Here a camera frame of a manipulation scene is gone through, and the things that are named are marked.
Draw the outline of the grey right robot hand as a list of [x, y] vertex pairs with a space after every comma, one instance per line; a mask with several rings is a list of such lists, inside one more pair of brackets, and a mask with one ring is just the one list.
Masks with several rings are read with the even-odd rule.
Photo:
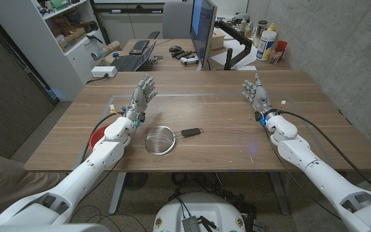
[[242, 86], [244, 88], [242, 94], [251, 103], [257, 121], [267, 121], [271, 117], [276, 116], [277, 109], [272, 107], [271, 100], [262, 86], [262, 81], [257, 73], [255, 74], [254, 82], [245, 80]]

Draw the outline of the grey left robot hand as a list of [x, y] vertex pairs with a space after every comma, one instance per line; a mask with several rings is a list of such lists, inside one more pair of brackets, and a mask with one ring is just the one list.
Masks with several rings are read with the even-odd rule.
[[126, 110], [126, 117], [131, 121], [137, 121], [139, 115], [146, 111], [148, 103], [157, 95], [154, 92], [155, 82], [154, 78], [145, 74], [134, 89], [129, 102], [128, 109]]

